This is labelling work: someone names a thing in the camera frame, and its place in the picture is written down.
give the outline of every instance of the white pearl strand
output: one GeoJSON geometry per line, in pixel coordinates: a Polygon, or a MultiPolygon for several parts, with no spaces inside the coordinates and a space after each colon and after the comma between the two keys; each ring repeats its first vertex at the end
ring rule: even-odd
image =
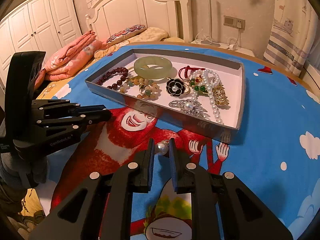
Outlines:
{"type": "MultiPolygon", "coordinates": [[[[201,77],[202,77],[202,82],[200,82],[198,84],[199,86],[199,89],[200,89],[200,86],[205,86],[207,91],[208,91],[208,96],[209,96],[209,99],[210,99],[210,105],[212,107],[212,110],[213,110],[213,114],[214,114],[214,117],[216,119],[216,122],[219,123],[219,124],[223,124],[223,121],[220,117],[220,113],[219,113],[219,109],[214,101],[214,96],[213,96],[213,93],[212,93],[212,87],[216,87],[219,82],[220,82],[220,77],[217,73],[213,72],[213,70],[211,69],[205,69],[205,70],[196,70],[193,72],[192,74],[192,78],[196,78],[196,75],[197,74],[201,74],[201,77]],[[208,74],[213,74],[214,76],[214,81],[212,83],[212,85],[209,83],[209,80],[208,80],[208,74]]],[[[191,94],[191,100],[192,101],[196,101],[197,100],[197,97],[198,97],[198,91],[195,91],[193,90],[193,93],[191,94]]]]}

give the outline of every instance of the blue bedsheet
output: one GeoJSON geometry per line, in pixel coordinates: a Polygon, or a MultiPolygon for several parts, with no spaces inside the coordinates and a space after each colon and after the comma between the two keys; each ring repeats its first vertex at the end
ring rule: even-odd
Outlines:
{"type": "MultiPolygon", "coordinates": [[[[305,88],[299,84],[295,86],[277,71],[273,71],[272,75],[261,73],[258,69],[263,66],[256,62],[183,45],[122,47],[72,79],[68,83],[70,92],[63,99],[82,106],[104,104],[109,109],[123,107],[90,92],[84,80],[132,48],[188,50],[238,60],[244,64],[246,97],[243,120],[238,138],[229,145],[228,158],[223,162],[221,174],[225,171],[235,173],[297,239],[320,207],[320,104],[306,93],[305,88]]],[[[156,127],[175,132],[181,130],[161,120],[157,121],[156,127]]],[[[214,150],[216,145],[219,142],[213,141],[214,150]]],[[[63,166],[75,148],[69,147],[49,156],[50,180],[58,183],[63,166]]],[[[205,154],[201,154],[200,164],[206,167],[205,154]]],[[[148,205],[156,203],[164,183],[169,179],[168,159],[156,156],[152,190],[148,195],[134,195],[132,221],[145,217],[148,205]]],[[[146,237],[141,234],[132,236],[132,239],[146,237]]]]}

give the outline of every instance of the jewelry tray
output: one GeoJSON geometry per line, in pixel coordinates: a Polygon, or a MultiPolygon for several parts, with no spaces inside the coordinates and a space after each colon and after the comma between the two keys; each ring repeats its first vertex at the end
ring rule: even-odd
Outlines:
{"type": "MultiPolygon", "coordinates": [[[[136,76],[134,70],[129,70],[128,77],[133,76],[136,76]]],[[[240,62],[188,51],[131,49],[93,73],[85,82],[88,88],[95,94],[186,130],[225,143],[230,143],[240,129],[245,97],[244,66],[240,62]],[[145,56],[160,56],[170,60],[173,65],[173,71],[170,75],[172,78],[178,78],[179,69],[187,65],[190,67],[212,69],[216,72],[221,79],[221,83],[225,88],[225,93],[229,100],[227,107],[219,107],[220,116],[224,124],[220,125],[215,122],[209,98],[204,95],[199,95],[198,101],[202,104],[202,107],[208,111],[207,114],[209,116],[207,116],[210,120],[186,114],[181,112],[179,108],[169,107],[169,102],[173,100],[191,99],[191,94],[182,95],[178,98],[169,95],[165,88],[166,82],[168,81],[166,78],[156,81],[160,87],[160,96],[157,97],[156,100],[138,99],[136,96],[140,93],[139,86],[130,87],[126,93],[121,93],[119,86],[117,90],[108,89],[107,86],[116,83],[117,80],[120,79],[121,74],[111,76],[101,86],[96,84],[107,71],[117,67],[133,67],[135,60],[145,56]]]]}

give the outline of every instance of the silver brooch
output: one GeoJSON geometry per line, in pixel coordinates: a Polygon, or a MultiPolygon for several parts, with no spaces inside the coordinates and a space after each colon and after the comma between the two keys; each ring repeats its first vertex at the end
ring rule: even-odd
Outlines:
{"type": "Polygon", "coordinates": [[[203,107],[201,107],[201,103],[197,100],[185,99],[185,100],[174,100],[169,103],[170,107],[178,107],[180,110],[187,114],[192,114],[197,117],[204,118],[202,112],[208,112],[203,107]]]}

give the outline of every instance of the white wardrobe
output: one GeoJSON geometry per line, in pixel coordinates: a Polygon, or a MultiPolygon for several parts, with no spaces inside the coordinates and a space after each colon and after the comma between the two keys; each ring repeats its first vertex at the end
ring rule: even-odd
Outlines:
{"type": "Polygon", "coordinates": [[[6,84],[15,52],[45,51],[45,59],[81,36],[73,0],[27,0],[0,22],[0,78],[6,84]]]}

